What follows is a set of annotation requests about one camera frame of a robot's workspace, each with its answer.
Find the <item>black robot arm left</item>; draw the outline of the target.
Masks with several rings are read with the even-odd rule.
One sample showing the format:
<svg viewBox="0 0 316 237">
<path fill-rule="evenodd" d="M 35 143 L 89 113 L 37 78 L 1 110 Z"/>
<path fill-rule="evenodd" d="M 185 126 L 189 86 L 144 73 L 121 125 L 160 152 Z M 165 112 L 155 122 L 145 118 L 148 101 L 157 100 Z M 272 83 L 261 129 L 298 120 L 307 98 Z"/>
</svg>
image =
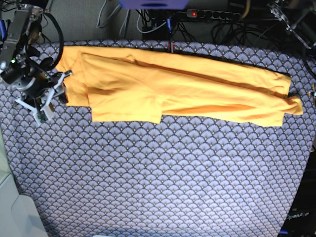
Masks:
<svg viewBox="0 0 316 237">
<path fill-rule="evenodd" d="M 316 46 L 316 2 L 314 0 L 271 0 L 267 4 L 275 18 L 285 24 L 307 49 Z"/>
</svg>

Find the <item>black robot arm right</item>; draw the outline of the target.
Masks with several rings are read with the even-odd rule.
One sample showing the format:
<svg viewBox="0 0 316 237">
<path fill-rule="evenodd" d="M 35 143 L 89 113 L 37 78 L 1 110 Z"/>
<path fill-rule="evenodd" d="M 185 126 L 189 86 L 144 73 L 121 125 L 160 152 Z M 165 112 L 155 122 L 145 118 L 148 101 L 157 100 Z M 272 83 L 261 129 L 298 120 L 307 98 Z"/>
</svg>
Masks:
<svg viewBox="0 0 316 237">
<path fill-rule="evenodd" d="M 9 25 L 0 22 L 0 80 L 21 92 L 16 103 L 31 111 L 41 125 L 53 118 L 53 98 L 59 98 L 64 104 L 68 102 L 64 79 L 72 75 L 72 71 L 50 74 L 61 60 L 64 37 L 47 8 L 48 1 L 17 0 L 14 4 L 17 9 L 13 21 Z M 43 35 L 41 21 L 44 16 L 57 30 L 59 51 L 56 59 L 47 57 L 38 64 L 32 57 L 40 57 L 40 52 L 32 45 Z"/>
</svg>

